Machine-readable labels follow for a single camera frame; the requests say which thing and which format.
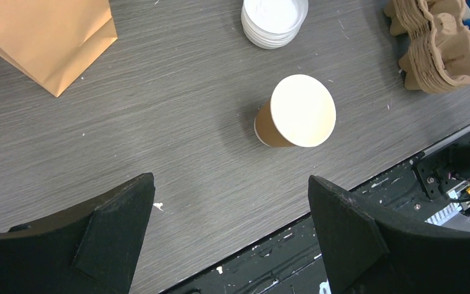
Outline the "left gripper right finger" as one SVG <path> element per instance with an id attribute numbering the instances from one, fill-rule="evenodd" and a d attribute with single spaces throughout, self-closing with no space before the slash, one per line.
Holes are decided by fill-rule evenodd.
<path id="1" fill-rule="evenodd" d="M 403 216 L 319 176 L 308 201 L 332 293 L 470 293 L 470 232 Z"/>

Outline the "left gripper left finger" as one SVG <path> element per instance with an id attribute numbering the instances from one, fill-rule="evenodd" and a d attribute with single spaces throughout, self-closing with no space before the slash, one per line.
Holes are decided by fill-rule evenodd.
<path id="1" fill-rule="evenodd" d="M 154 196 L 142 173 L 0 233 L 0 293 L 128 293 Z"/>

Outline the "brown paper bag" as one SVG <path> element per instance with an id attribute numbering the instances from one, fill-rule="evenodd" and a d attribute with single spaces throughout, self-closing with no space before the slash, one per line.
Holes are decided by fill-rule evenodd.
<path id="1" fill-rule="evenodd" d="M 0 57 L 55 97 L 117 38 L 109 1 L 0 1 Z"/>

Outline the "stack of pulp cup carriers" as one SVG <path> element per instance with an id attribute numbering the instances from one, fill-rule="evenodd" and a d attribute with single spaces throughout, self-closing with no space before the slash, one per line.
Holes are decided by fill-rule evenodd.
<path id="1" fill-rule="evenodd" d="M 407 90 L 442 94 L 470 85 L 470 30 L 462 18 L 465 1 L 389 1 L 384 14 L 390 34 L 407 34 L 398 64 Z"/>

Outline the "stack of white lids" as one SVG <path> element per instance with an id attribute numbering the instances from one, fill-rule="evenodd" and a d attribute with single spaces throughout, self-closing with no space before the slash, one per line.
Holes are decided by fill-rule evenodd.
<path id="1" fill-rule="evenodd" d="M 307 0 L 244 0 L 241 23 L 245 36 L 257 47 L 273 50 L 289 44 L 308 13 Z"/>

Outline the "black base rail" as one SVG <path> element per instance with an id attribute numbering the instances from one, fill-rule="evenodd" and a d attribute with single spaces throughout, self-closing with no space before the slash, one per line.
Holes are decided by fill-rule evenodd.
<path id="1" fill-rule="evenodd" d="M 351 189 L 170 293 L 470 293 L 470 131 Z"/>

